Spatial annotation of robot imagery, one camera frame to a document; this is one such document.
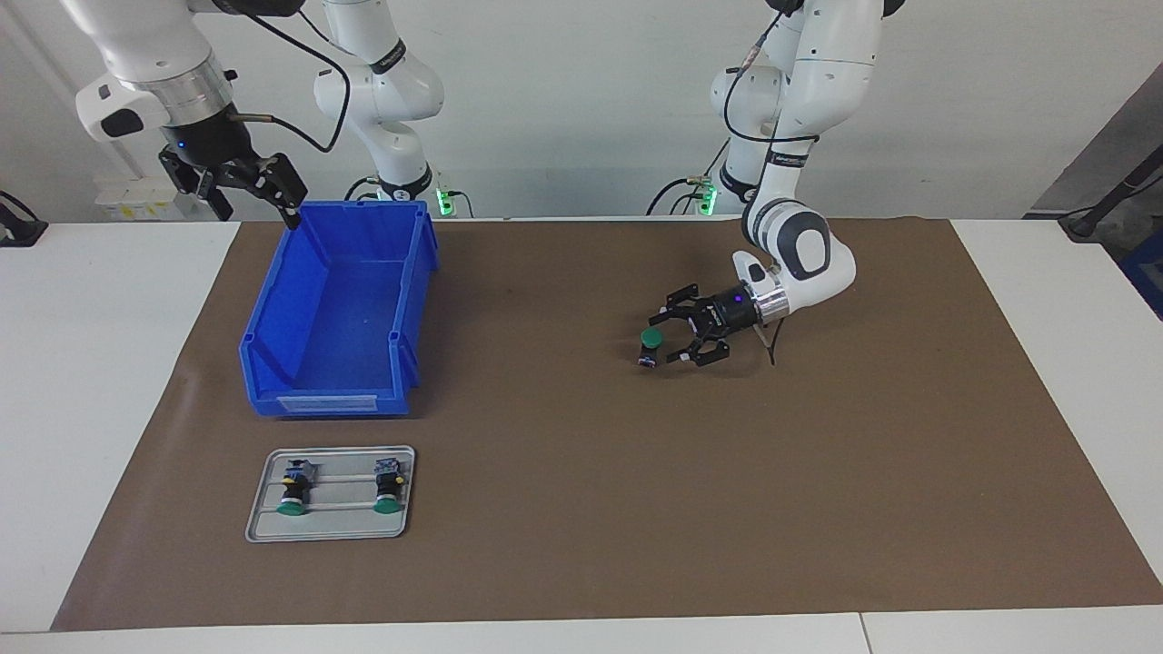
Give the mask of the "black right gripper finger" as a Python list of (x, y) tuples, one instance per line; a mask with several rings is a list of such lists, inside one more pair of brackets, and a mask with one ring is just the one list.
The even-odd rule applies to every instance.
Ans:
[(178, 152), (158, 152), (158, 161), (179, 194), (195, 197), (209, 207), (217, 220), (230, 220), (234, 208), (219, 189), (213, 170), (192, 165)]
[(261, 202), (270, 204), (287, 229), (298, 229), (302, 223), (300, 208), (308, 190), (286, 154), (233, 159), (224, 165), (224, 182), (231, 189), (244, 190)]

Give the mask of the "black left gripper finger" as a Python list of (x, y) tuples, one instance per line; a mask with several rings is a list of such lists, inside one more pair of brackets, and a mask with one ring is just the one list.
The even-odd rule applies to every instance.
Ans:
[(648, 326), (669, 320), (693, 324), (693, 330), (715, 330), (720, 327), (718, 298), (701, 296), (698, 284), (688, 284), (666, 297), (666, 303), (648, 319)]
[(666, 353), (666, 364), (688, 362), (695, 367), (706, 367), (732, 355), (728, 337), (732, 328), (722, 330), (692, 330), (692, 339), (686, 346)]

